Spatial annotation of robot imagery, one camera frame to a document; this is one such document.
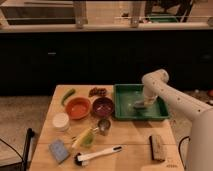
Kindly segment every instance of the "purple bowl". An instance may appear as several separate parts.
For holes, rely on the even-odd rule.
[[[93,113],[101,117],[111,115],[114,112],[114,109],[115,106],[113,101],[107,97],[100,97],[92,104]]]

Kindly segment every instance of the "red bowl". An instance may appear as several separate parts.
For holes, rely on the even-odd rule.
[[[90,113],[90,100],[83,97],[71,99],[66,105],[66,112],[70,119],[81,119]]]
[[[114,103],[107,97],[100,97],[93,102],[92,111],[94,114],[106,117],[114,112]]]

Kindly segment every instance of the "white container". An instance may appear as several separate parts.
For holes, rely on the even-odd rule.
[[[53,117],[52,124],[58,131],[66,131],[70,126],[70,120],[67,113],[57,113]]]

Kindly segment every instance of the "green plastic tray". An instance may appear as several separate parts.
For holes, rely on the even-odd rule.
[[[170,14],[150,14],[148,15],[150,21],[154,23],[177,23],[178,20],[175,16]]]
[[[157,98],[155,103],[146,109],[135,109],[133,104],[142,100],[143,85],[141,84],[115,84],[115,118],[118,120],[164,120],[169,113],[164,101]]]

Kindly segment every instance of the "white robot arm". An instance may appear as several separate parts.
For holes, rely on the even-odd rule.
[[[169,106],[191,120],[186,170],[213,171],[213,108],[168,86],[168,80],[168,73],[163,69],[143,76],[144,105],[152,105],[160,96]]]

